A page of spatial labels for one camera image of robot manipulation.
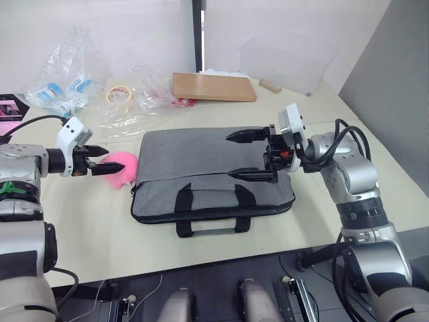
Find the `clear plastic bag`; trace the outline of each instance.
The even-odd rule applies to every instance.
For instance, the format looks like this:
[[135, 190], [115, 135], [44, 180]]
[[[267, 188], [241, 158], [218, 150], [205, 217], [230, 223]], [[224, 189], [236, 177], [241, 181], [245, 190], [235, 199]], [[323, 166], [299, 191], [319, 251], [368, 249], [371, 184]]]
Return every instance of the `clear plastic bag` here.
[[106, 71], [103, 55], [88, 33], [72, 28], [51, 53], [36, 80], [15, 95], [30, 107], [64, 117], [82, 115], [90, 98], [104, 88]]
[[126, 77], [109, 78], [99, 97], [97, 127], [102, 138], [141, 134], [162, 121], [188, 111], [196, 100], [177, 99], [172, 78], [135, 66]]

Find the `gray floor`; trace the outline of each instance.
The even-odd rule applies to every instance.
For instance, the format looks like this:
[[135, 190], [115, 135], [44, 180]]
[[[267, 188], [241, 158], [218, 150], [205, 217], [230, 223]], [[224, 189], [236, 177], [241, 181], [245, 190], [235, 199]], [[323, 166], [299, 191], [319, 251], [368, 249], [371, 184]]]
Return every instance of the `gray floor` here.
[[[429, 278], [429, 229], [400, 233], [400, 239], [411, 265]], [[237, 285], [245, 278], [253, 278], [265, 287], [277, 303], [285, 321], [303, 321], [295, 296], [288, 295], [280, 282], [281, 277], [285, 275], [280, 261], [290, 275], [306, 281], [309, 291], [317, 300], [321, 321], [349, 321], [329, 281], [330, 263], [321, 263], [312, 270], [298, 272], [294, 267], [295, 259], [296, 254], [274, 254], [164, 273], [160, 289], [139, 307], [132, 321], [156, 321], [167, 298], [180, 287], [188, 287], [194, 293], [198, 322], [242, 321]], [[120, 282], [121, 296], [134, 294], [138, 301], [158, 285], [160, 275], [150, 274]], [[351, 301], [356, 310], [367, 321], [374, 321], [358, 304], [361, 303], [371, 313], [371, 307], [365, 304], [366, 299], [359, 298], [352, 290], [349, 290], [349, 293], [356, 298], [356, 301], [353, 299]], [[90, 310], [93, 304], [94, 301], [71, 299], [61, 310], [60, 315], [68, 321]], [[109, 303], [97, 303], [96, 309], [90, 315], [77, 321], [108, 321], [108, 311]]]

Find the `white wall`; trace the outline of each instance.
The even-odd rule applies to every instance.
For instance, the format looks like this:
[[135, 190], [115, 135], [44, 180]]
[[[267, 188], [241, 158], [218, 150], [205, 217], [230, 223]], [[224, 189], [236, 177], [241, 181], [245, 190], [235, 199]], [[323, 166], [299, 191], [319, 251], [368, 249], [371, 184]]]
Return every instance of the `white wall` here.
[[258, 34], [302, 34], [340, 50], [324, 79], [336, 91], [365, 49], [390, 0], [207, 0], [205, 66], [239, 69], [239, 48]]
[[0, 93], [30, 81], [72, 24], [89, 29], [114, 74], [195, 70], [191, 0], [0, 0]]

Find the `pink object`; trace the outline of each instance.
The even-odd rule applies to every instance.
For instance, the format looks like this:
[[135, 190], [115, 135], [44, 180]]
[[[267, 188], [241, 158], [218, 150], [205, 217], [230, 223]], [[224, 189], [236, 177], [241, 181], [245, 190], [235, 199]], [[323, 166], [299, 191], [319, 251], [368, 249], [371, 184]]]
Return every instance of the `pink object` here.
[[124, 184], [131, 183], [135, 180], [137, 176], [137, 158], [134, 154], [128, 152], [112, 153], [101, 160], [101, 163], [105, 162], [118, 162], [125, 166], [124, 169], [117, 173], [105, 174], [103, 176], [113, 188], [119, 190]]

